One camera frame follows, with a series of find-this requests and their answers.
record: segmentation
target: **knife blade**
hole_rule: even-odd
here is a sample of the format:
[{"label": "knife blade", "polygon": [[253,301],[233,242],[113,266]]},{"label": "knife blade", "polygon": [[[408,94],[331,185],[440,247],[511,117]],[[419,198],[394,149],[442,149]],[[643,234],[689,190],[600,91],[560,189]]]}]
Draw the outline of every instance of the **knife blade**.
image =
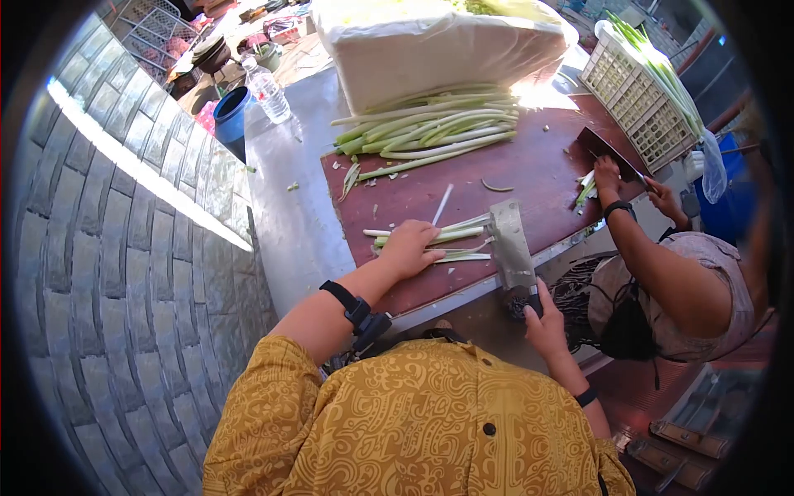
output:
[{"label": "knife blade", "polygon": [[491,250],[502,288],[513,290],[515,296],[526,300],[538,317],[542,317],[535,266],[526,245],[520,210],[520,203],[515,198],[491,206],[491,222],[488,224],[488,232],[494,237]]},{"label": "knife blade", "polygon": [[589,127],[584,126],[581,133],[579,133],[579,136],[576,137],[576,141],[578,141],[582,147],[590,152],[596,159],[604,155],[611,157],[615,163],[618,164],[618,169],[620,169],[620,176],[623,182],[630,183],[631,181],[638,181],[640,184],[642,184],[642,187],[644,187],[646,191],[657,193],[656,189],[648,184],[645,176],[640,171],[638,171],[629,163],[628,160],[620,155],[617,150],[612,148],[612,145],[607,143],[606,140],[596,134],[596,132]]}]

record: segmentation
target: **blue container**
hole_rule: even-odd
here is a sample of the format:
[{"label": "blue container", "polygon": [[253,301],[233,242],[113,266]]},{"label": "blue container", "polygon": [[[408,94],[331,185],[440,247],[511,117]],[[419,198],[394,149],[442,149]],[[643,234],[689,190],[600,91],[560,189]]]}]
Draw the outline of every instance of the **blue container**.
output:
[{"label": "blue container", "polygon": [[571,0],[571,2],[569,2],[568,8],[574,12],[581,12],[585,3],[587,2],[583,2],[582,0]]},{"label": "blue container", "polygon": [[[737,148],[733,133],[728,133],[719,144],[722,152]],[[700,204],[700,219],[704,231],[732,245],[747,234],[757,203],[757,188],[750,178],[741,152],[723,155],[728,187],[723,196],[712,205],[703,195],[703,178],[695,181],[695,193]]]},{"label": "blue container", "polygon": [[245,107],[255,102],[246,87],[231,90],[221,98],[215,111],[215,138],[245,163]]}]

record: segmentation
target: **pot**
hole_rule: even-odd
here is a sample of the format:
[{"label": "pot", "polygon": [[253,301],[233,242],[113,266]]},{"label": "pot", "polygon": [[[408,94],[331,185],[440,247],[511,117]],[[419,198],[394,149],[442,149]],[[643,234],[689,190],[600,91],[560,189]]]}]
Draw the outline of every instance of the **pot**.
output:
[{"label": "pot", "polygon": [[193,48],[192,63],[196,65],[201,63],[209,54],[214,52],[225,40],[222,36],[209,37]]},{"label": "pot", "polygon": [[232,58],[232,51],[226,43],[221,44],[214,52],[210,53],[203,61],[198,63],[198,68],[207,74],[215,74]]},{"label": "pot", "polygon": [[258,56],[256,53],[253,54],[256,63],[259,64],[260,67],[268,69],[270,72],[276,72],[276,69],[281,65],[279,45],[269,41],[268,43],[261,44],[260,48],[264,50],[264,54],[262,56]]}]

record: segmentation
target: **black wrist strap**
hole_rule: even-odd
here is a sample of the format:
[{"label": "black wrist strap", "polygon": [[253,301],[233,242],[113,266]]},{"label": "black wrist strap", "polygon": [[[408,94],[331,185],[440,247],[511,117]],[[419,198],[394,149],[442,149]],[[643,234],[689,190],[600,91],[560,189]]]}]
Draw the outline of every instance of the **black wrist strap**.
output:
[{"label": "black wrist strap", "polygon": [[624,202],[623,200],[618,200],[617,202],[612,202],[607,205],[607,208],[603,210],[603,219],[605,221],[609,221],[609,214],[614,212],[616,209],[625,210],[628,213],[631,213],[631,217],[634,220],[637,220],[637,214],[634,213],[634,208],[631,206],[629,202]]},{"label": "black wrist strap", "polygon": [[593,400],[596,398],[598,398],[598,391],[595,387],[590,386],[584,393],[576,396],[576,401],[579,403],[579,406],[584,408],[590,403],[593,403]]},{"label": "black wrist strap", "polygon": [[345,307],[345,318],[353,324],[353,335],[357,337],[353,343],[356,354],[367,349],[391,327],[388,315],[370,313],[372,308],[369,304],[361,296],[354,298],[342,285],[325,281],[320,289],[331,293]]},{"label": "black wrist strap", "polygon": [[325,281],[320,289],[331,293],[345,307],[345,318],[353,323],[353,334],[357,334],[372,310],[369,304],[362,297],[355,298],[350,291],[334,281]]}]

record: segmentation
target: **wooden cutting board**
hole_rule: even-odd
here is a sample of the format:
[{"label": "wooden cutting board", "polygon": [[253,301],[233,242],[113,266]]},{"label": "wooden cutting board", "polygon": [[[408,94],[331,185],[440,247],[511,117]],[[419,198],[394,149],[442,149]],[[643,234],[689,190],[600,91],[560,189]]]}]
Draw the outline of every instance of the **wooden cutting board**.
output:
[{"label": "wooden cutting board", "polygon": [[[356,265],[360,267],[375,258],[371,249],[374,238],[365,236],[361,232],[363,229],[390,229],[390,224],[399,225],[406,219],[432,221],[449,183],[454,189],[438,221],[439,227],[476,217],[487,212],[494,203],[517,198],[521,202],[526,242],[532,253],[596,222],[601,217],[598,201],[588,200],[582,215],[578,215],[574,207],[580,192],[576,178],[592,170],[593,163],[589,152],[576,142],[582,128],[587,125],[593,129],[643,174],[647,174],[647,169],[626,134],[595,97],[582,95],[571,99],[579,107],[578,111],[522,110],[516,127],[518,135],[512,142],[493,144],[401,172],[394,180],[384,176],[378,178],[374,187],[359,184],[343,202],[338,199],[345,173],[351,166],[350,158],[335,153],[323,156],[322,168]],[[546,125],[549,131],[543,131]],[[358,158],[363,172],[387,167],[387,160],[378,155],[359,155]],[[341,167],[334,170],[334,162]],[[483,186],[482,179],[491,186],[512,186],[514,189],[509,193],[491,191]],[[628,201],[642,191],[639,183],[624,183],[621,198]],[[373,215],[374,205],[378,207]],[[442,246],[473,248],[484,239],[480,236]],[[493,261],[442,263],[394,286],[375,309],[396,316],[477,284],[495,273]]]}]

